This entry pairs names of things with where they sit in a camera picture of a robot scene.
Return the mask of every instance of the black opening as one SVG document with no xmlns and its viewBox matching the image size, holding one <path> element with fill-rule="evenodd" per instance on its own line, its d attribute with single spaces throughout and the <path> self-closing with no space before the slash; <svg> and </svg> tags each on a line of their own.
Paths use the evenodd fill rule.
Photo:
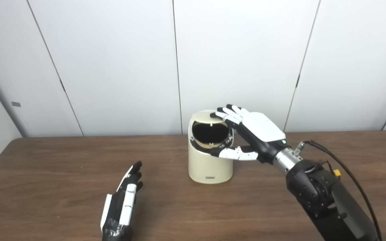
<svg viewBox="0 0 386 241">
<path fill-rule="evenodd" d="M 194 138 L 201 143 L 218 144 L 224 142 L 229 135 L 229 128 L 224 124 L 193 123 L 192 133 Z"/>
</svg>

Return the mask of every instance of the black cable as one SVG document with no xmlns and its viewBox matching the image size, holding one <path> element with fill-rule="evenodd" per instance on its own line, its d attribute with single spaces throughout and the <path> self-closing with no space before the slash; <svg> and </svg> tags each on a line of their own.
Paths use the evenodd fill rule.
<svg viewBox="0 0 386 241">
<path fill-rule="evenodd" d="M 354 174 L 352 174 L 352 172 L 349 170 L 349 168 L 347 166 L 345 166 L 345 164 L 337 156 L 335 156 L 335 154 L 333 154 L 331 151 L 329 151 L 324 146 L 322 146 L 322 145 L 320 145 L 320 144 L 318 144 L 317 142 L 314 142 L 314 141 L 304 141 L 303 143 L 309 144 L 309 145 L 319 149 L 320 151 L 323 151 L 323 152 L 327 153 L 337 163 L 339 163 L 339 165 L 346 171 L 346 173 L 349 175 L 349 177 L 351 177 L 351 179 L 354 181 L 355 185 L 357 186 L 358 190 L 361 192 L 361 195 L 363 196 L 364 201 L 366 202 L 367 208 L 369 209 L 370 215 L 372 216 L 373 223 L 375 225 L 375 229 L 376 229 L 376 233 L 378 235 L 378 238 L 379 238 L 380 241 L 383 241 L 382 240 L 381 231 L 380 231 L 380 228 L 379 228 L 379 224 L 378 224 L 378 220 L 376 218 L 375 212 L 373 211 L 373 208 L 372 208 L 372 205 L 371 205 L 371 203 L 369 201 L 369 198 L 367 197 L 365 191 L 361 187 L 361 185 L 358 182 L 357 178 L 355 178 Z"/>
</svg>

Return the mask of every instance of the robotic finger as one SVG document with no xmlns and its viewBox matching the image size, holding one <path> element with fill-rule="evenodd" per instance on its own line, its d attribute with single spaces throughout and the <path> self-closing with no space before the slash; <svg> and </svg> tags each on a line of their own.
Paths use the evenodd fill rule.
<svg viewBox="0 0 386 241">
<path fill-rule="evenodd" d="M 211 156 L 240 161 L 255 161 L 258 154 L 250 146 L 238 146 L 237 148 L 213 148 Z"/>
</svg>

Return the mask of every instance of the wooden table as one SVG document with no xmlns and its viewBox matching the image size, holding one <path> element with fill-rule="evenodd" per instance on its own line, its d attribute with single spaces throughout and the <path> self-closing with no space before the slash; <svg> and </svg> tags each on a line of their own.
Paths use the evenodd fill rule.
<svg viewBox="0 0 386 241">
<path fill-rule="evenodd" d="M 296 144 L 313 139 L 349 166 L 386 241 L 386 131 L 288 133 L 287 138 Z M 312 147 L 302 157 L 328 159 Z M 226 183 L 192 181 L 187 136 L 14 140 L 0 155 L 0 240 L 101 240 L 105 195 L 137 160 L 144 163 L 144 187 L 133 216 L 134 241 L 322 240 L 271 165 L 237 161 Z M 365 207 L 344 172 L 342 181 Z"/>
</svg>

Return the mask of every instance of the small label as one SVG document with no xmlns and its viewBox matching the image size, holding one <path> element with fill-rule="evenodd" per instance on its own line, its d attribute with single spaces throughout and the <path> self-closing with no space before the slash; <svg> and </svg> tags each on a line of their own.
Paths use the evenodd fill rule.
<svg viewBox="0 0 386 241">
<path fill-rule="evenodd" d="M 11 105 L 15 107 L 22 107 L 19 102 L 14 102 L 14 101 L 11 102 Z"/>
</svg>

